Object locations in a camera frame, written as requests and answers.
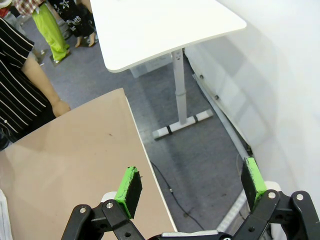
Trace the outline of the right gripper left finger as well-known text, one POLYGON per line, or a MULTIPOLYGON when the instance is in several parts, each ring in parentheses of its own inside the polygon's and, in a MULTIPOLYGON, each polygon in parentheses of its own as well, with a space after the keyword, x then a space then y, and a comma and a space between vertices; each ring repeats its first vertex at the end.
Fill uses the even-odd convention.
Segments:
POLYGON ((143 240, 132 222, 142 189, 137 167, 127 167, 115 196, 102 200, 94 208, 87 204, 73 208, 61 238, 100 240, 104 233, 113 232, 118 240, 143 240))

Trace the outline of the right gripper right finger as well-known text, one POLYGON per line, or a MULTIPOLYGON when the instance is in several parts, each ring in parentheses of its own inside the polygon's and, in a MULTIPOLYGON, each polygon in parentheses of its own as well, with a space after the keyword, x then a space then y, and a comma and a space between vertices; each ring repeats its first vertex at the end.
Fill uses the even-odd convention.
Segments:
POLYGON ((308 192, 290 196, 268 189, 253 157, 243 160, 241 182, 250 214, 233 235, 233 240, 258 240, 270 224, 278 224, 288 240, 318 240, 320 219, 308 192))

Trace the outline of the person left hand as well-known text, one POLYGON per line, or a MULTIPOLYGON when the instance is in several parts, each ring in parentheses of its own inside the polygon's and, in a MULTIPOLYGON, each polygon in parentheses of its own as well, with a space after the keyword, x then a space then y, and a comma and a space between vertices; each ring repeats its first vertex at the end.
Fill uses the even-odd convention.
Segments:
POLYGON ((65 101, 63 101, 61 99, 52 105, 52 111, 53 111, 53 114, 56 118, 64 115, 65 113, 69 112, 70 110, 71 110, 71 108, 68 105, 68 103, 66 103, 65 101))

